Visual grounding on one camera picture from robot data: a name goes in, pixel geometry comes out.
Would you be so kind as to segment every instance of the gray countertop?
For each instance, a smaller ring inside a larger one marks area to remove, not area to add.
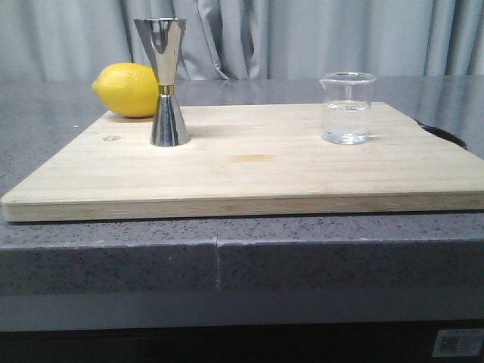
[[[321,93],[315,79],[177,85],[182,106]],[[483,95],[484,76],[392,77],[375,100],[484,158]],[[87,82],[0,84],[0,194],[103,112]],[[2,219],[0,306],[0,330],[484,319],[484,212]]]

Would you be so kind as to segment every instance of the stainless steel jigger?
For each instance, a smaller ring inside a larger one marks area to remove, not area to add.
[[[144,51],[158,81],[158,105],[151,129],[152,145],[177,146],[190,140],[175,96],[178,55],[186,19],[135,19]]]

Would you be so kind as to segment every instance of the lemon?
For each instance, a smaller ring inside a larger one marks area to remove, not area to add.
[[[116,63],[104,68],[92,83],[92,91],[110,111],[127,117],[155,113],[158,83],[150,67]]]

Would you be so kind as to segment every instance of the water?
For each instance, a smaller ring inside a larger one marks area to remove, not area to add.
[[[366,141],[368,111],[368,102],[330,101],[323,104],[323,139],[344,145]]]

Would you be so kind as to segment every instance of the gray curtain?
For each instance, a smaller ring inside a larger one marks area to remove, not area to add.
[[[0,80],[147,64],[136,17],[183,17],[179,79],[484,74],[484,0],[0,0]]]

